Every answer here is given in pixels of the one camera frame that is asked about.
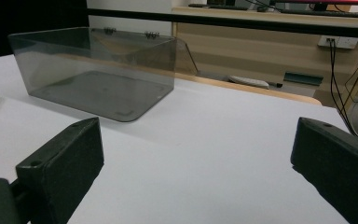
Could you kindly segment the white oblong object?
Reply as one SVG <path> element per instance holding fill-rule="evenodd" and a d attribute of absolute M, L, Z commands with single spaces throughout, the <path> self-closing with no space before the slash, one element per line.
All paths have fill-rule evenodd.
<path fill-rule="evenodd" d="M 242 85 L 257 87 L 257 88 L 266 89 L 266 90 L 269 89 L 269 84 L 263 80 L 252 79 L 252 78 L 247 78 L 247 77 L 236 77 L 236 76 L 229 76 L 228 79 L 232 82 L 242 84 Z"/>

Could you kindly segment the light wooden desk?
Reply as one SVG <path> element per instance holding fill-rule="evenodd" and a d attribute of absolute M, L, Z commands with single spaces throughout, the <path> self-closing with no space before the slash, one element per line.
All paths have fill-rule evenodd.
<path fill-rule="evenodd" d="M 289 21 L 358 27 L 358 19 L 273 12 L 231 11 L 174 7 L 172 13 L 260 21 Z M 344 100 L 358 97 L 358 43 L 355 49 L 339 49 L 336 44 L 319 47 L 322 35 L 287 33 L 246 28 L 177 22 L 173 33 L 185 40 L 202 72 L 251 77 L 282 83 L 308 92 L 324 105 L 331 105 L 329 82 L 335 76 Z M 286 72 L 321 76 L 320 86 L 284 81 Z"/>

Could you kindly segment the dark green tray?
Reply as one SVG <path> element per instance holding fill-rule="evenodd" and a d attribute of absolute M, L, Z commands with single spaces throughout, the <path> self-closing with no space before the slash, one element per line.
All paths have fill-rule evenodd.
<path fill-rule="evenodd" d="M 324 78 L 321 76 L 307 75 L 296 72 L 286 72 L 283 78 L 284 81 L 311 86 L 320 86 L 323 82 L 323 79 Z"/>

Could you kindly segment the white power socket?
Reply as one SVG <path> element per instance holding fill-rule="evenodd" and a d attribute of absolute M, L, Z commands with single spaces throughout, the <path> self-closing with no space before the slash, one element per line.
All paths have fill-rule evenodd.
<path fill-rule="evenodd" d="M 355 49 L 357 43 L 358 38 L 355 37 L 322 35 L 318 46 L 329 47 L 331 44 L 336 44 L 336 47 L 339 49 Z"/>

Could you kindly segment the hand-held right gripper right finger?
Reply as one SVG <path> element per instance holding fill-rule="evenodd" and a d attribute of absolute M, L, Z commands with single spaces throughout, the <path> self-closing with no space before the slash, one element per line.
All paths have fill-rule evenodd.
<path fill-rule="evenodd" d="M 358 138 L 301 118 L 290 162 L 350 224 L 358 224 Z"/>

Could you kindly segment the black horizontal rail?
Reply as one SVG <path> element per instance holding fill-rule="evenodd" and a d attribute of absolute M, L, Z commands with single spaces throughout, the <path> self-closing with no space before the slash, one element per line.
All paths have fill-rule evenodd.
<path fill-rule="evenodd" d="M 123 10 L 107 10 L 87 8 L 90 16 L 125 18 L 147 21 L 169 21 L 181 23 L 193 23 L 202 25 L 215 25 L 224 27 L 246 28 L 267 30 L 287 33 L 310 34 L 310 35 L 335 35 L 358 37 L 358 27 L 338 26 L 326 24 L 304 24 L 289 21 L 260 21 L 254 19 L 231 19 L 210 16 L 179 15 L 172 13 L 153 13 Z"/>

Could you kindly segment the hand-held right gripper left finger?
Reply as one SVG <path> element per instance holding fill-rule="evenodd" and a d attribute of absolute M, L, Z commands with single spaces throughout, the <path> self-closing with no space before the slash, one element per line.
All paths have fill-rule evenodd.
<path fill-rule="evenodd" d="M 32 224 L 66 224 L 104 165 L 100 121 L 76 122 L 16 166 Z"/>

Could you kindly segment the transparent grey plastic box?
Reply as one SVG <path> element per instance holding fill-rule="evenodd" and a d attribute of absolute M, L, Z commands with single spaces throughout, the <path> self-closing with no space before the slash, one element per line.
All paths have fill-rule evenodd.
<path fill-rule="evenodd" d="M 8 37 L 27 92 L 120 122 L 131 122 L 198 68 L 173 36 L 76 27 Z"/>

